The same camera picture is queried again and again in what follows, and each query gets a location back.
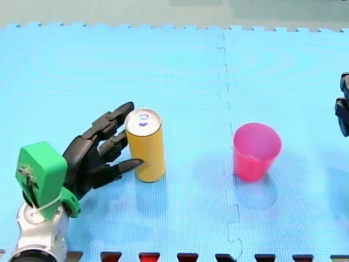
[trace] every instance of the black robotic finger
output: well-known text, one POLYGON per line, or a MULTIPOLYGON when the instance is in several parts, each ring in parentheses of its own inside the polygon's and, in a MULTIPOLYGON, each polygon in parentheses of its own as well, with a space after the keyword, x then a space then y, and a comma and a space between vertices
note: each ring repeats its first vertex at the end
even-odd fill
POLYGON ((99 156, 104 163, 111 163, 121 155, 122 149, 127 146, 126 132, 123 130, 117 136, 112 136, 99 147, 99 156))
POLYGON ((349 109, 344 98, 338 98, 335 106, 340 130, 344 137, 349 136, 349 109))
POLYGON ((141 165, 143 160, 130 159, 120 162, 116 165, 110 166, 108 164, 99 166, 91 170, 88 174, 85 187, 97 189, 122 177, 122 173, 125 173, 137 166, 141 165))
POLYGON ((127 102, 113 112, 105 113, 92 123, 92 127, 83 133, 82 137, 97 143, 109 139, 116 134, 134 108, 133 102, 127 102))
POLYGON ((349 73, 343 73, 340 79, 340 89, 344 92, 345 89, 349 90, 349 73))

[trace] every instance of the black object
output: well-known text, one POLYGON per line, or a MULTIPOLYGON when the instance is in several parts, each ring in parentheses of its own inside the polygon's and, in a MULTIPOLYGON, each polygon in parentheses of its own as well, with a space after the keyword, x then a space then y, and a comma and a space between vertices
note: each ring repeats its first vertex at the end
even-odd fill
POLYGON ((141 159, 130 159, 113 166, 108 164, 116 160, 128 144, 125 130, 114 135, 133 110, 134 103, 128 102, 114 112, 105 113, 83 135, 77 136, 63 153, 68 163, 63 186, 79 200, 92 188, 118 180, 122 173, 143 163, 141 159))
POLYGON ((57 262, 57 260, 45 251, 30 249, 12 258, 11 262, 57 262))
POLYGON ((340 79, 340 89, 344 97, 337 98, 335 114, 343 136, 349 136, 349 73, 343 73, 340 79))

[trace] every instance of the green 3d-printed mount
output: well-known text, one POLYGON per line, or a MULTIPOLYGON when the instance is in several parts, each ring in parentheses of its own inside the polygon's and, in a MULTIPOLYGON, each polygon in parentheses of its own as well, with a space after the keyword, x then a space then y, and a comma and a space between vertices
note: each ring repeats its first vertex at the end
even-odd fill
POLYGON ((70 217, 81 212, 77 197, 63 187, 68 164, 49 143, 39 142, 21 148, 16 179, 27 202, 50 220, 62 203, 69 209, 70 217))

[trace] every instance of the can lid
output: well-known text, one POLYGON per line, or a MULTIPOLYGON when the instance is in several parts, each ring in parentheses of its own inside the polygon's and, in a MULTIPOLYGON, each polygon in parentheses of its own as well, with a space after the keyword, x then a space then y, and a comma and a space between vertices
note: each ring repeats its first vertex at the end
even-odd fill
POLYGON ((127 131, 136 136, 152 135, 158 131, 160 125, 160 116, 148 108, 135 109, 125 119, 127 131))

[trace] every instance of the cup rim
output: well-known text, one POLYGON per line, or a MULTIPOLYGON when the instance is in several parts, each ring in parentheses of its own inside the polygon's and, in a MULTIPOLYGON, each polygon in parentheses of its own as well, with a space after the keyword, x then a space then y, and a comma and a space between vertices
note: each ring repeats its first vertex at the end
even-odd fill
POLYGON ((273 154, 272 157, 270 157, 269 159, 266 159, 266 160, 255 160, 255 159, 251 159, 251 161, 254 161, 254 162, 270 162, 271 160, 275 159, 281 152, 281 149, 282 149, 282 140, 281 140, 281 137, 279 136, 278 132, 275 131, 275 129, 273 129, 272 127, 268 126, 267 124, 263 124, 263 123, 257 123, 257 122, 252 122, 252 123, 247 123, 247 124, 243 124, 242 126, 240 126, 238 129, 236 129, 235 133, 234 133, 234 137, 233 137, 233 149, 236 150, 240 155, 243 156, 243 154, 241 153, 241 151, 236 147, 236 134, 244 127, 246 126, 252 126, 252 125, 258 125, 258 126, 264 126, 268 129, 270 129, 275 137, 279 140, 279 148, 277 150, 277 152, 275 154, 273 154))

